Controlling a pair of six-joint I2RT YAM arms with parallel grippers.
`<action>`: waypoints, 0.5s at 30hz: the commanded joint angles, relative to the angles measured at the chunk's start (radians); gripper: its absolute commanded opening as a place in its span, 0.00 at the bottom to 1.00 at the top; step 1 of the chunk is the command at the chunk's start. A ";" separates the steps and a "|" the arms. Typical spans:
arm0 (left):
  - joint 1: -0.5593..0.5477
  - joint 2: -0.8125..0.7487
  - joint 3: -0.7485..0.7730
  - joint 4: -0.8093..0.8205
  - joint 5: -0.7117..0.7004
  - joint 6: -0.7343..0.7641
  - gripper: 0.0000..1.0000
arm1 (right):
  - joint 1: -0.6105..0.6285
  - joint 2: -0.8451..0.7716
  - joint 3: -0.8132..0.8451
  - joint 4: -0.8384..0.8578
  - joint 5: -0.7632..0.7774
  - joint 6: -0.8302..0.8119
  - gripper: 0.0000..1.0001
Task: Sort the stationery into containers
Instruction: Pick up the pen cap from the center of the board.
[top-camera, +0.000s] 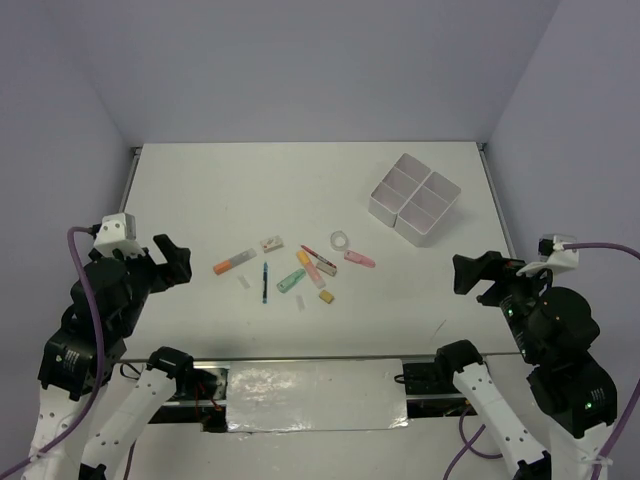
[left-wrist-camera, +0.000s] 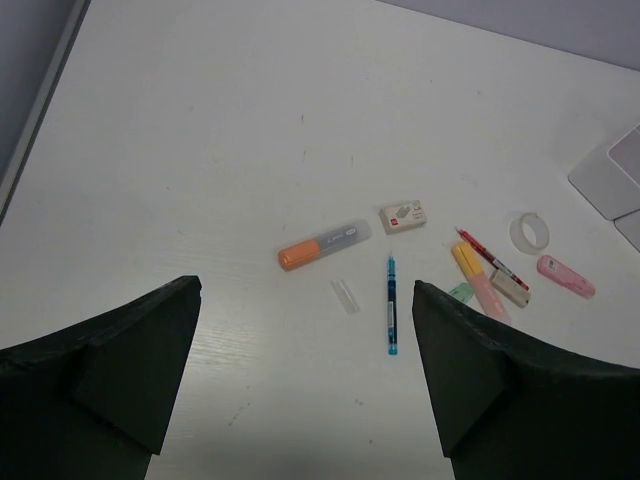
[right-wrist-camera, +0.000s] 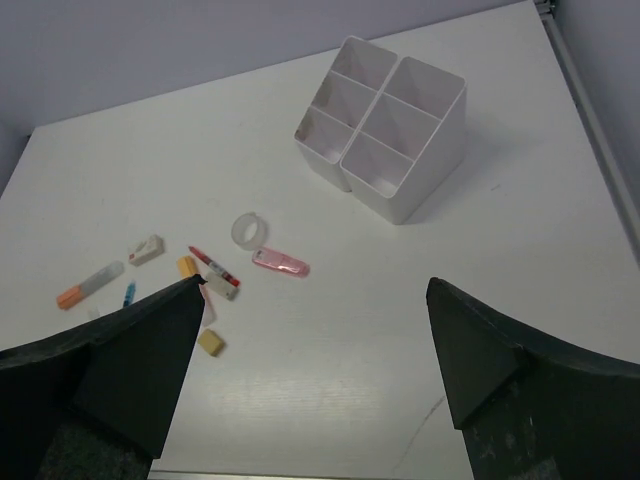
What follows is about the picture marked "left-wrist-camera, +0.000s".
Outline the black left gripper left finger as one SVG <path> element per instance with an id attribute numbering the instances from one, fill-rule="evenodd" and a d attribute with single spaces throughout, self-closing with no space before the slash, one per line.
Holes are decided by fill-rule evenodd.
<path id="1" fill-rule="evenodd" d="M 142 479 L 161 452 L 201 307 L 179 277 L 1 352 L 4 479 Z"/>

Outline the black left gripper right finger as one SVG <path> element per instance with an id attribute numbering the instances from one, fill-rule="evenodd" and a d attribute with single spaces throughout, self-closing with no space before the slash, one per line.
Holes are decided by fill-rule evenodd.
<path id="1" fill-rule="evenodd" d="M 639 372 L 543 342 L 417 282 L 412 316 L 458 479 L 635 479 Z"/>

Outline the blue gel pen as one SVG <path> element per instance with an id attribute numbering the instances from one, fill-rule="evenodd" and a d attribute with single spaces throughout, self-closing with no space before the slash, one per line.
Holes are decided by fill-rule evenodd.
<path id="1" fill-rule="evenodd" d="M 388 353 L 398 353 L 396 261 L 392 253 L 387 260 L 387 339 Z"/>

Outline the clear plastic pen cap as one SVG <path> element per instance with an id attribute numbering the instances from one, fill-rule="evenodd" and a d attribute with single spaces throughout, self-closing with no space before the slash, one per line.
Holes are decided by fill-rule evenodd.
<path id="1" fill-rule="evenodd" d="M 345 280 L 332 280 L 331 286 L 348 315 L 353 315 L 360 311 L 359 304 L 357 303 L 354 294 L 352 293 L 349 285 Z"/>

